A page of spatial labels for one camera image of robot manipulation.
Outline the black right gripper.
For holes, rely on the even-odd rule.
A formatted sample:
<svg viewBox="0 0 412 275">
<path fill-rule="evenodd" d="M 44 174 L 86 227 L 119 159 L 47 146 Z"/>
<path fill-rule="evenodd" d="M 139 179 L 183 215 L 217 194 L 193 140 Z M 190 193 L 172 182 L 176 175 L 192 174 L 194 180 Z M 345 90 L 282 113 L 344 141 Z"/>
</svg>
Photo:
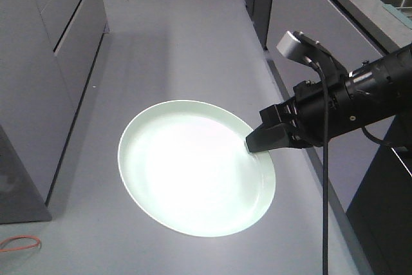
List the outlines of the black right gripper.
<svg viewBox="0 0 412 275">
<path fill-rule="evenodd" d="M 284 147 L 322 147 L 328 139 L 351 131 L 351 98 L 343 81 L 323 90 L 321 82 L 301 82 L 295 95 L 262 109 L 262 124 L 246 137 L 250 153 Z"/>
</svg>

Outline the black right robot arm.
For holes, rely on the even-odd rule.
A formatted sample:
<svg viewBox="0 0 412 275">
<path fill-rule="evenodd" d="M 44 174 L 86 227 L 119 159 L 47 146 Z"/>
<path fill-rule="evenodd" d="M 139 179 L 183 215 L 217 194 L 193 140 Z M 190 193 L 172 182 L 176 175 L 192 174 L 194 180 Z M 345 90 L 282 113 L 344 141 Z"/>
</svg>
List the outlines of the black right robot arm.
<svg viewBox="0 0 412 275">
<path fill-rule="evenodd" d="M 322 147 L 326 141 L 411 109 L 411 45 L 346 73 L 324 48 L 291 48 L 290 60 L 322 70 L 326 84 L 303 81 L 294 96 L 260 112 L 246 137 L 251 153 Z"/>
</svg>

